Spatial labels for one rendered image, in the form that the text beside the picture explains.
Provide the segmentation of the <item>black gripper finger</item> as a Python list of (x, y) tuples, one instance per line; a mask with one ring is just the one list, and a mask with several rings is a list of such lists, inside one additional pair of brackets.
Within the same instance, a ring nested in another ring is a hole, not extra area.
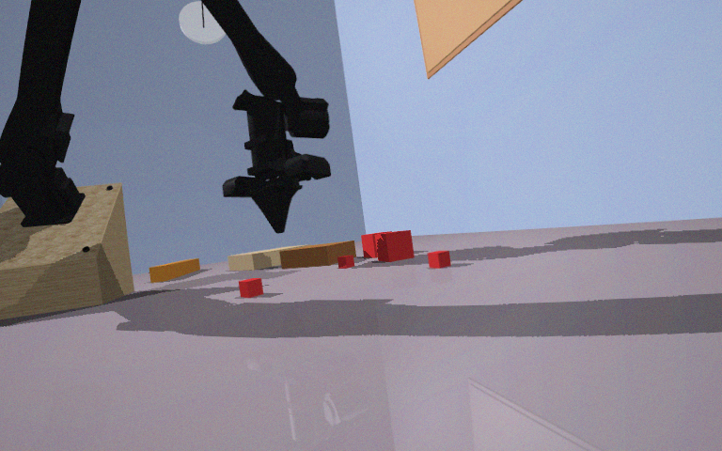
[(258, 204), (259, 209), (262, 211), (262, 213), (264, 214), (264, 216), (266, 217), (266, 219), (268, 220), (268, 222), (274, 229), (275, 233), (278, 234), (278, 232), (275, 228), (274, 220), (273, 220), (272, 214), (270, 212), (269, 205), (268, 205), (264, 191), (263, 190), (255, 190), (255, 191), (251, 191), (251, 192), (248, 192), (245, 194), (246, 194), (246, 196), (251, 196), (254, 199), (254, 201)]
[(302, 186), (275, 183), (263, 188), (278, 233), (285, 232), (291, 198)]

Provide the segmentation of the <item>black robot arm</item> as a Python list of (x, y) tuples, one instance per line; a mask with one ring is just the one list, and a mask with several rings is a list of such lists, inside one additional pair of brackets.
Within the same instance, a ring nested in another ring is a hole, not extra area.
[[(244, 90), (232, 108), (247, 112), (249, 135), (275, 129), (292, 137), (324, 138), (328, 102), (300, 97), (293, 67), (238, 2), (201, 0), (231, 39), (262, 96)], [(22, 227), (70, 223), (85, 199), (62, 167), (74, 114), (61, 92), (81, 0), (31, 0), (16, 102), (0, 138), (0, 195), (25, 215)], [(280, 102), (277, 102), (280, 101)]]

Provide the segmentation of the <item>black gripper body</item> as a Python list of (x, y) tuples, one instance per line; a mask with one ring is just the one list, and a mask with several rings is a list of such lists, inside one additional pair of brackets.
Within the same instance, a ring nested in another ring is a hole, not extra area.
[(303, 154), (289, 159), (288, 147), (292, 147), (292, 140), (287, 139), (283, 131), (259, 130), (250, 133), (249, 138), (244, 148), (251, 150), (253, 166), (247, 168), (247, 175), (255, 177), (227, 179), (223, 184), (224, 197), (247, 198), (245, 193), (263, 190), (275, 183), (299, 185), (299, 177), (308, 174), (314, 179), (331, 176), (330, 164), (324, 158)]

